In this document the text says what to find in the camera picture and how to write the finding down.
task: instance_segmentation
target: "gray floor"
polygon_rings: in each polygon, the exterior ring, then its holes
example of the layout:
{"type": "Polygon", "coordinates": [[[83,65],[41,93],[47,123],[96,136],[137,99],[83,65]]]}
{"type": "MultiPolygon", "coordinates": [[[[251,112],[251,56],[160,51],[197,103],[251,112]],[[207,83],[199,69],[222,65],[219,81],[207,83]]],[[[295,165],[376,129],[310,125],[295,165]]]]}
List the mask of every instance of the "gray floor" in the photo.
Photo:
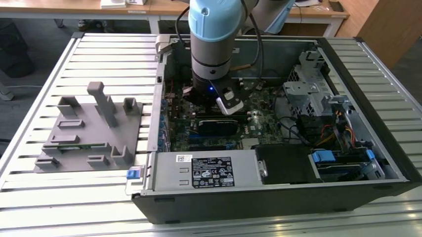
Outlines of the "gray floor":
{"type": "MultiPolygon", "coordinates": [[[[65,48],[71,35],[77,31],[77,20],[64,20],[65,28],[56,27],[53,20],[48,19],[15,19],[23,37],[29,46],[29,57],[36,65],[36,71],[19,79],[11,79],[0,71],[0,81],[5,86],[43,85],[53,69],[60,54],[65,48]]],[[[163,33],[173,33],[172,22],[163,22],[160,30],[163,33]]],[[[116,21],[117,32],[148,33],[148,23],[144,21],[116,21]]],[[[181,33],[187,33],[187,24],[181,22],[181,33]]],[[[403,83],[404,87],[422,102],[422,40],[408,50],[402,60],[392,69],[392,73],[403,83]]],[[[29,110],[40,88],[19,87],[11,88],[15,100],[0,101],[0,138],[11,139],[20,126],[24,116],[29,110]]],[[[0,154],[5,150],[5,143],[0,143],[0,154]]]]}

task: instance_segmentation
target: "blue plastic latch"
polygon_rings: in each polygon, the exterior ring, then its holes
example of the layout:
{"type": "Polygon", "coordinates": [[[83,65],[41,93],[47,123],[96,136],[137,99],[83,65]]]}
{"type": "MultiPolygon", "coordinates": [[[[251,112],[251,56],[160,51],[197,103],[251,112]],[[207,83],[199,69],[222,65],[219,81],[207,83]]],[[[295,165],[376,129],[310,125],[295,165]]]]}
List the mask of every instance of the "blue plastic latch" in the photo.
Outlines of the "blue plastic latch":
{"type": "Polygon", "coordinates": [[[367,156],[370,159],[375,159],[375,154],[371,150],[367,150],[367,156]]]}
{"type": "Polygon", "coordinates": [[[129,169],[125,174],[127,179],[139,179],[140,178],[140,170],[129,169]]]}
{"type": "Polygon", "coordinates": [[[315,151],[312,153],[314,162],[335,161],[332,151],[315,151]]]}

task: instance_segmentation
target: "black cable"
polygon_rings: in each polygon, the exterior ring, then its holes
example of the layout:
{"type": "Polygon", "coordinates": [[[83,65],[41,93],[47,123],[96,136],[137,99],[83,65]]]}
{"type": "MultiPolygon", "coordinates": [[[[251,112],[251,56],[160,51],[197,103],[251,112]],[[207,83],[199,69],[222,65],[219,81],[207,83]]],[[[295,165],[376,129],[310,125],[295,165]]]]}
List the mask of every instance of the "black cable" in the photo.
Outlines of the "black cable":
{"type": "Polygon", "coordinates": [[[296,133],[292,129],[290,129],[290,127],[287,127],[282,122],[279,122],[279,124],[282,125],[283,128],[286,128],[302,141],[302,143],[307,146],[312,146],[312,144],[304,139],[304,137],[302,137],[302,135],[299,133],[296,133]]]}
{"type": "Polygon", "coordinates": [[[299,27],[298,27],[298,32],[296,32],[296,36],[298,36],[299,32],[300,32],[303,18],[302,18],[302,8],[296,5],[296,3],[294,3],[294,4],[299,8],[299,15],[300,15],[300,22],[299,22],[299,27]]]}
{"type": "Polygon", "coordinates": [[[288,128],[288,138],[287,138],[287,142],[290,142],[290,140],[294,139],[294,138],[291,138],[291,130],[292,130],[294,127],[298,127],[298,126],[294,124],[294,125],[291,125],[290,128],[288,128]]]}
{"type": "Polygon", "coordinates": [[[184,45],[184,40],[180,36],[180,32],[179,32],[179,21],[183,17],[183,15],[185,14],[185,12],[189,10],[189,6],[183,10],[183,12],[180,13],[177,19],[176,19],[176,23],[175,23],[175,28],[176,28],[176,34],[177,34],[177,37],[179,37],[179,41],[181,42],[181,44],[184,45]]]}
{"type": "MultiPolygon", "coordinates": [[[[244,0],[240,0],[240,2],[243,5],[244,14],[247,15],[248,9],[247,9],[244,0]]],[[[251,22],[254,25],[255,34],[256,34],[256,41],[258,41],[256,55],[255,55],[255,59],[251,63],[251,67],[258,63],[258,58],[260,57],[260,65],[259,65],[259,72],[258,72],[258,79],[260,80],[263,77],[263,69],[264,69],[264,45],[263,45],[263,38],[262,38],[262,35],[259,33],[258,24],[256,24],[256,21],[255,21],[252,14],[250,14],[250,19],[251,19],[251,22]]]]}
{"type": "Polygon", "coordinates": [[[3,139],[0,138],[0,142],[11,142],[12,140],[11,139],[3,139]]]}

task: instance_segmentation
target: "power supply label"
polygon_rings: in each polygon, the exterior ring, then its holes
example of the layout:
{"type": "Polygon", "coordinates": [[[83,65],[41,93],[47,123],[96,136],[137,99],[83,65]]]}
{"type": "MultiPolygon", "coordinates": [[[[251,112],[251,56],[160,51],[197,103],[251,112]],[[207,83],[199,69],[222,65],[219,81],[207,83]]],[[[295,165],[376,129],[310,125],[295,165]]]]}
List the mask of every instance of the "power supply label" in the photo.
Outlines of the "power supply label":
{"type": "Polygon", "coordinates": [[[231,157],[192,158],[192,186],[195,189],[235,186],[231,157]]]}

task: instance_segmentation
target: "aluminum profile table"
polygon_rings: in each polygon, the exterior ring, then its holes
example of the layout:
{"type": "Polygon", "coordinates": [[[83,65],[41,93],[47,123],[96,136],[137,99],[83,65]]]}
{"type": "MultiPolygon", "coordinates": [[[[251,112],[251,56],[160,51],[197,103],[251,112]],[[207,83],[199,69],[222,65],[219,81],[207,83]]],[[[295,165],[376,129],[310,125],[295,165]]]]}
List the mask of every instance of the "aluminum profile table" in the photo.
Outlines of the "aluminum profile table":
{"type": "MultiPolygon", "coordinates": [[[[0,237],[21,236],[422,236],[422,187],[351,212],[173,225],[148,223],[125,195],[125,170],[35,174],[60,96],[93,103],[85,86],[101,81],[115,102],[144,103],[136,164],[145,163],[156,81],[155,35],[85,34],[71,42],[0,159],[0,237]]],[[[422,108],[364,45],[330,39],[395,139],[422,171],[422,108]]],[[[336,89],[343,93],[335,75],[336,89]]]]}

